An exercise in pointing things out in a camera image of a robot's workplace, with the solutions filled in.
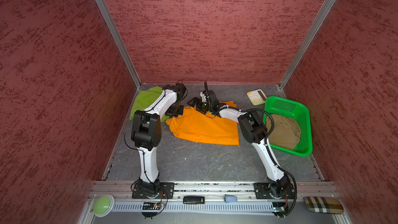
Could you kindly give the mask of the orange shorts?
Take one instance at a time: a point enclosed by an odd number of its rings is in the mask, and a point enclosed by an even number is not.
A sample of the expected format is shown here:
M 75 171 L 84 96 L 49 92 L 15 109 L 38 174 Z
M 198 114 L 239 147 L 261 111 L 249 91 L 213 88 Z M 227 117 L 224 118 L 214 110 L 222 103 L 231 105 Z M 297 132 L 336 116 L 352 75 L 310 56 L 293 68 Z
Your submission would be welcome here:
M 215 145 L 239 145 L 237 122 L 211 115 L 202 114 L 187 106 L 183 115 L 166 121 L 175 137 L 187 141 Z

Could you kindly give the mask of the lime green shorts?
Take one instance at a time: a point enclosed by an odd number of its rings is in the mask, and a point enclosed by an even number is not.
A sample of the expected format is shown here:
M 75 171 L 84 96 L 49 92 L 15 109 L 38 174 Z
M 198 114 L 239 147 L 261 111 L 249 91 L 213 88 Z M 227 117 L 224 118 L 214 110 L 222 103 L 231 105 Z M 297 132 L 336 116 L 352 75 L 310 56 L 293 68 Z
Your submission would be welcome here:
M 160 102 L 160 96 L 164 96 L 164 93 L 163 88 L 159 86 L 140 91 L 133 103 L 129 119 L 133 120 L 136 111 L 144 111 L 147 108 L 152 110 L 155 108 Z

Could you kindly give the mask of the khaki brown shorts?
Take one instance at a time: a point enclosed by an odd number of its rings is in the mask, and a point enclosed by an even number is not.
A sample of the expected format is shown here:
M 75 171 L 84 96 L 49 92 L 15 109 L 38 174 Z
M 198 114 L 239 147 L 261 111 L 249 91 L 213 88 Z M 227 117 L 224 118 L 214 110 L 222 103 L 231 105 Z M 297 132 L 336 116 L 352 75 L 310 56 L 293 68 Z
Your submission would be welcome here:
M 271 114 L 274 120 L 274 129 L 268 137 L 273 145 L 294 150 L 300 142 L 301 129 L 294 118 Z

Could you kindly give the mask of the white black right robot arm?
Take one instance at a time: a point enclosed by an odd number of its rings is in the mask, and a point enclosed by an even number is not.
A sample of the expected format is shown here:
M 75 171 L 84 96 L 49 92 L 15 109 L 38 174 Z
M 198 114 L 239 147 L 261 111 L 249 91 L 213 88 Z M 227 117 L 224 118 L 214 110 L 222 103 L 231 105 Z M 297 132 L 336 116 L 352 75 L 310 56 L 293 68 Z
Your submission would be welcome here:
M 226 103 L 212 105 L 194 97 L 188 105 L 202 114 L 210 113 L 215 117 L 225 118 L 237 122 L 244 139 L 257 151 L 266 170 L 269 195 L 274 199 L 281 199 L 292 193 L 294 183 L 291 174 L 278 163 L 269 143 L 269 136 L 275 127 L 272 116 L 265 110 L 250 108 L 241 110 Z

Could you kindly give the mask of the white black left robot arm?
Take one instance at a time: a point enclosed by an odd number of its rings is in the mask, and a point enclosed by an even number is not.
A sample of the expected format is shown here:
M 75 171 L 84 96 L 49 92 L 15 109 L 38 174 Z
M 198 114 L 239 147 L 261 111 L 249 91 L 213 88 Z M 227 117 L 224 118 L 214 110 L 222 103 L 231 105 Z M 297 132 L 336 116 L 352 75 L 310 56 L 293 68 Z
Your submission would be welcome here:
M 162 192 L 157 168 L 157 147 L 162 138 L 163 116 L 183 114 L 180 104 L 187 88 L 183 83 L 166 85 L 160 95 L 146 109 L 137 110 L 132 119 L 131 140 L 140 154 L 141 174 L 136 183 L 137 192 L 147 198 L 155 198 Z

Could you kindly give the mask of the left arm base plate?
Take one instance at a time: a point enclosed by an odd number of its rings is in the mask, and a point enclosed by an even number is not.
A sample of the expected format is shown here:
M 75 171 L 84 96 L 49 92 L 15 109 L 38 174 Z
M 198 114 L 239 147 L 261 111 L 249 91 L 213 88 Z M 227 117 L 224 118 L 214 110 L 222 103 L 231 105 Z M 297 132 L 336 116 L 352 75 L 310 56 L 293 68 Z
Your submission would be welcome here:
M 132 188 L 132 199 L 171 199 L 174 194 L 174 183 L 157 182 L 153 186 L 137 182 Z

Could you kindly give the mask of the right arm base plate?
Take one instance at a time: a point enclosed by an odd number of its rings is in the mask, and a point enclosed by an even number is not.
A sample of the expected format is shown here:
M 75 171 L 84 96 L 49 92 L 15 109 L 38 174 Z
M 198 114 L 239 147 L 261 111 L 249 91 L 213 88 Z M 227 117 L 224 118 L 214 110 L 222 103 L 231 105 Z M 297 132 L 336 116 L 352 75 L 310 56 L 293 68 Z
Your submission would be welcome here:
M 283 200 L 287 198 L 293 200 L 295 197 L 295 189 L 292 184 L 274 193 L 272 193 L 269 183 L 254 183 L 253 186 L 256 199 Z

